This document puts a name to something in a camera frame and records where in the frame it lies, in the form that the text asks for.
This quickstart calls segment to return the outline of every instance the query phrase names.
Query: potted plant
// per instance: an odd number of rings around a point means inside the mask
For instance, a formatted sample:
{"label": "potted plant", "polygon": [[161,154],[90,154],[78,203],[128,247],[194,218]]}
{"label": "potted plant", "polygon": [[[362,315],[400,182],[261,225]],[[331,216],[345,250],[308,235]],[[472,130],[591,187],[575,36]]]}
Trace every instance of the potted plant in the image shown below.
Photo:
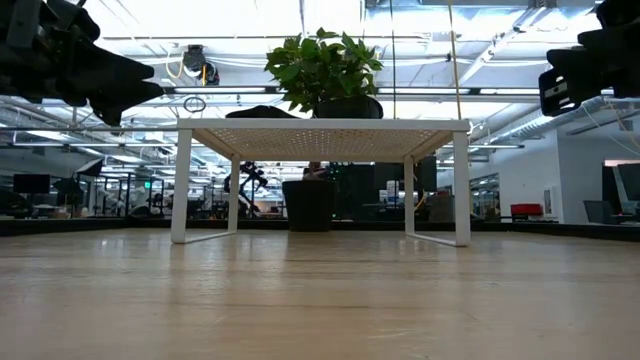
{"label": "potted plant", "polygon": [[336,38],[337,33],[320,28],[315,39],[286,39],[267,54],[265,71],[286,90],[289,110],[301,106],[317,118],[382,118],[382,106],[369,96],[377,94],[373,72],[382,69],[375,50],[346,33],[341,42]]}

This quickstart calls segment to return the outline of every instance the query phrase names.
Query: table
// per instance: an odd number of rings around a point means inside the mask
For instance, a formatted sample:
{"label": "table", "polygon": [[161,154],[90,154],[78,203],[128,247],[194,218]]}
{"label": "table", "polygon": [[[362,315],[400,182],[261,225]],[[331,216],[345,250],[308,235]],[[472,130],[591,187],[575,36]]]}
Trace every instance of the table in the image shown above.
{"label": "table", "polygon": [[[348,161],[404,163],[404,178],[413,179],[416,161],[453,140],[456,240],[415,233],[415,205],[405,206],[407,236],[451,246],[471,241],[469,124],[456,120],[378,119],[180,119],[171,241],[185,244],[229,236],[238,231],[238,187],[241,161]],[[227,232],[186,237],[186,208],[192,139],[231,160],[231,193]],[[413,181],[405,182],[413,193]]]}

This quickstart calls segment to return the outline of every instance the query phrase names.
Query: white wall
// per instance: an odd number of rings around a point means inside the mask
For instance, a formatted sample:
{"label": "white wall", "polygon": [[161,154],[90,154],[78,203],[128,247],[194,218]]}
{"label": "white wall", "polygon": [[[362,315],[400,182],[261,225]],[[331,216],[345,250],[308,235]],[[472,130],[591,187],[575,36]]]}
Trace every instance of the white wall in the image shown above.
{"label": "white wall", "polygon": [[604,161],[638,160],[638,156],[607,137],[560,137],[558,146],[565,222],[586,224],[587,213],[583,201],[602,200]]}
{"label": "white wall", "polygon": [[[541,140],[525,141],[524,145],[524,149],[498,150],[490,156],[488,163],[473,163],[470,169],[471,179],[499,175],[500,210],[503,216],[511,215],[511,204],[542,205],[545,188],[556,187],[557,220],[563,222],[563,193],[556,131],[546,133]],[[452,183],[453,171],[439,173],[438,187]]]}

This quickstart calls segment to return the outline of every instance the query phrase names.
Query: ceiling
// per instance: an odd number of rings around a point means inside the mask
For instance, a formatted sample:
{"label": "ceiling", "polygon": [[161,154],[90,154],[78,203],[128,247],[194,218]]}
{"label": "ceiling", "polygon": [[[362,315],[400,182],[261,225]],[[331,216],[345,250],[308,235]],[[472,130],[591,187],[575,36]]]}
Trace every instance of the ceiling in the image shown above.
{"label": "ceiling", "polygon": [[[518,88],[526,96],[466,96],[462,118],[471,121],[477,138],[499,131],[536,110],[539,75],[549,69],[546,52],[576,45],[580,32],[599,28],[594,0],[454,0],[456,61],[451,44],[448,0],[92,0],[85,9],[101,27],[97,45],[152,65],[152,81],[165,87],[198,86],[184,72],[177,77],[181,53],[190,44],[205,46],[227,94],[203,95],[207,108],[195,116],[221,117],[260,104],[288,110],[281,94],[247,94],[247,88],[277,86],[263,71],[266,53],[287,37],[313,36],[319,27],[362,38],[375,48],[385,68],[376,74],[382,88],[426,91],[464,88]],[[458,119],[455,96],[398,94],[380,96],[385,118]],[[194,116],[183,108],[184,96],[165,96],[124,114],[123,126],[170,127],[177,118]],[[30,126],[68,126],[73,119],[85,127],[102,127],[89,108],[73,109],[47,102],[38,111],[48,123],[30,117]],[[294,115],[309,117],[293,111]],[[5,125],[27,122],[0,119]],[[79,138],[87,133],[77,133]],[[145,142],[144,133],[104,133],[95,141]],[[176,134],[160,135],[166,142]],[[194,149],[205,162],[221,163],[216,154]]]}

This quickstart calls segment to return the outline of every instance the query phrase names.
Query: wooden platform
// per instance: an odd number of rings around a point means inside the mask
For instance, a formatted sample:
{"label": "wooden platform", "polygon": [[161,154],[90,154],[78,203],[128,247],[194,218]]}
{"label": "wooden platform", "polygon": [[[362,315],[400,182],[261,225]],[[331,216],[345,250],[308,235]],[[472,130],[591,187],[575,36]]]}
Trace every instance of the wooden platform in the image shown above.
{"label": "wooden platform", "polygon": [[639,258],[506,233],[466,249],[393,232],[2,238],[0,359],[628,360]]}

